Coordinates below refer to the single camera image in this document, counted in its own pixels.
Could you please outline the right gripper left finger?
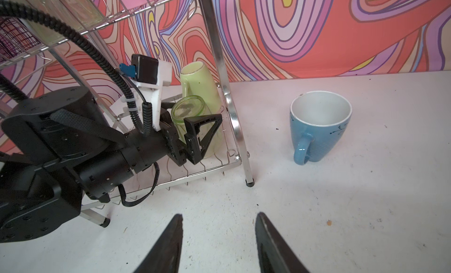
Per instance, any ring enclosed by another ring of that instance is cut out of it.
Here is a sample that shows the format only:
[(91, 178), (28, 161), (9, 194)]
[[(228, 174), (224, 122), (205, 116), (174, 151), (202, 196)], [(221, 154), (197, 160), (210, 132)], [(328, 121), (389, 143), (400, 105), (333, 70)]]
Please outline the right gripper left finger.
[(134, 273), (178, 273), (183, 242), (183, 216), (176, 214)]

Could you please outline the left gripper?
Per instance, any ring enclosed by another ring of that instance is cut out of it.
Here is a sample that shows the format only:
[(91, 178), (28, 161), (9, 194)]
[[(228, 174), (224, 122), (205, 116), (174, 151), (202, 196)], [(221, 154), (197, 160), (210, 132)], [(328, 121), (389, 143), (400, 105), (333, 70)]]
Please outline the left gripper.
[(192, 164), (201, 162), (207, 154), (213, 155), (219, 146), (216, 134), (223, 122), (221, 114), (193, 116), (184, 119), (186, 134), (184, 144), (180, 138), (170, 113), (166, 109), (160, 112), (160, 128), (169, 149), (168, 156), (179, 167), (187, 160)]

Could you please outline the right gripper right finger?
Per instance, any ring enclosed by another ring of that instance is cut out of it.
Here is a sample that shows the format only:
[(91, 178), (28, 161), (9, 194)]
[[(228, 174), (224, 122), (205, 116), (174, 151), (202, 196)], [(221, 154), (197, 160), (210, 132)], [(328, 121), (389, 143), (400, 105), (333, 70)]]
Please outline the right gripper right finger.
[(255, 232), (262, 273), (309, 273), (263, 212), (257, 214)]

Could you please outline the green transparent cup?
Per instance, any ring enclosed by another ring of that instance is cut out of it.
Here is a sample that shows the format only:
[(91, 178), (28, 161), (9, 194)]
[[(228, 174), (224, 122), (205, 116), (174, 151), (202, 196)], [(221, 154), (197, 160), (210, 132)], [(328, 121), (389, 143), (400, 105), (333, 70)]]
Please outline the green transparent cup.
[(212, 113), (202, 97), (180, 99), (171, 109), (171, 119), (191, 163), (197, 164), (221, 148), (222, 115)]
[(87, 31), (104, 21), (91, 0), (24, 0), (36, 9), (48, 13), (79, 32)]

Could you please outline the light green ceramic mug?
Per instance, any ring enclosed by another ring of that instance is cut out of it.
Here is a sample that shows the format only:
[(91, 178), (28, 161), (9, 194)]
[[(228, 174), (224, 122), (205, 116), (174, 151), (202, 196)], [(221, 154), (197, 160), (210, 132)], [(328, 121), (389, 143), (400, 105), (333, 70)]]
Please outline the light green ceramic mug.
[(200, 96), (212, 113), (222, 106), (217, 85), (208, 67), (201, 61), (191, 62), (180, 71), (183, 97)]

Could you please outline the blue ceramic mug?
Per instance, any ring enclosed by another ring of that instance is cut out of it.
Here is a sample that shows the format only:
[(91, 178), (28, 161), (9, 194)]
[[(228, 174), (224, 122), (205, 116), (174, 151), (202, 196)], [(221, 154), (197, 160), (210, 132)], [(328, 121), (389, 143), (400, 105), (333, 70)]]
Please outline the blue ceramic mug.
[(352, 105), (328, 91), (299, 95), (290, 106), (294, 162), (305, 165), (322, 160), (338, 143), (351, 120)]

